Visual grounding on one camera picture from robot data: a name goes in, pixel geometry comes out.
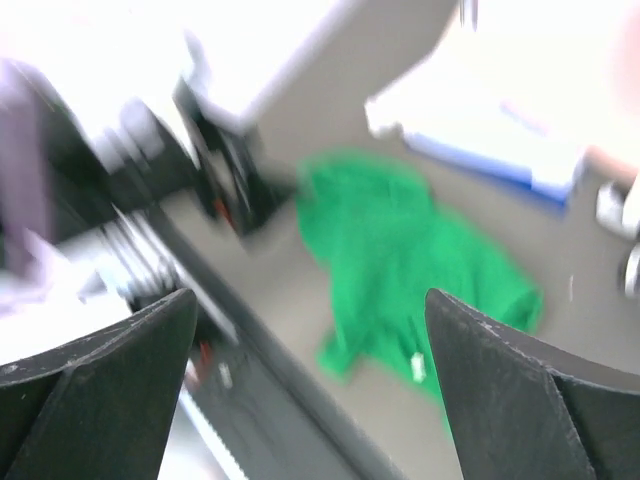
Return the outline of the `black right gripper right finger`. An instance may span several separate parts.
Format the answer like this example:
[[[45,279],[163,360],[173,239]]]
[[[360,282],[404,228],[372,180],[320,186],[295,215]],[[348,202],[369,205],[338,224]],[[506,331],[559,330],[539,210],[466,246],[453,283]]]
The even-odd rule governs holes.
[[[636,479],[639,378],[551,346],[437,289],[429,341],[466,479]]]

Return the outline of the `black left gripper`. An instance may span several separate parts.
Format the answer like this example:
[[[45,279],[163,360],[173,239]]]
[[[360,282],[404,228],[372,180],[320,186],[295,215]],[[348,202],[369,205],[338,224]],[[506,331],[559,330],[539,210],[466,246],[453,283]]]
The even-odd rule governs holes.
[[[294,182],[260,172],[248,138],[208,119],[184,80],[174,103],[200,162],[195,191],[205,213],[226,220],[238,235],[262,229],[295,196]]]

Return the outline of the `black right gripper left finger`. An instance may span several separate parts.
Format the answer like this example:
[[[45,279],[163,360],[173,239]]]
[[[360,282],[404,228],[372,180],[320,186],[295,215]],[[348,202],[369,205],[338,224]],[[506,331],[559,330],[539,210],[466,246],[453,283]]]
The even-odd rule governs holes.
[[[114,325],[2,366],[2,478],[156,478],[197,308],[195,294],[180,289]]]

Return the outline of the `green tank top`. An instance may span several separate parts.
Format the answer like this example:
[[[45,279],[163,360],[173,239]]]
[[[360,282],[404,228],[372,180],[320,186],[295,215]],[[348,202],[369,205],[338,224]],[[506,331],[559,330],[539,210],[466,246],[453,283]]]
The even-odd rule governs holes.
[[[434,288],[515,329],[537,328],[540,287],[504,247],[437,202],[422,174],[334,149],[303,160],[298,180],[299,233],[329,276],[334,327],[317,361],[331,376],[344,380],[369,358],[440,401],[425,321]]]

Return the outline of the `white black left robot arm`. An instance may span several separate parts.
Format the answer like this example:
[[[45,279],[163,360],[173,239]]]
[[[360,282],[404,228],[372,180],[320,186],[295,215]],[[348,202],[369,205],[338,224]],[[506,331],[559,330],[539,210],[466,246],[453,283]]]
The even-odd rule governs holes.
[[[134,100],[121,113],[122,130],[105,133],[106,155],[116,163],[108,170],[48,81],[32,70],[13,70],[33,107],[38,154],[53,201],[49,218],[60,240],[99,228],[122,254],[133,243],[124,216],[140,211],[157,220],[160,202],[183,189],[196,194],[211,219],[226,220],[246,237],[296,192],[292,182],[257,169],[247,137],[213,122],[186,81],[178,83],[170,106],[194,153],[187,153],[158,114]]]

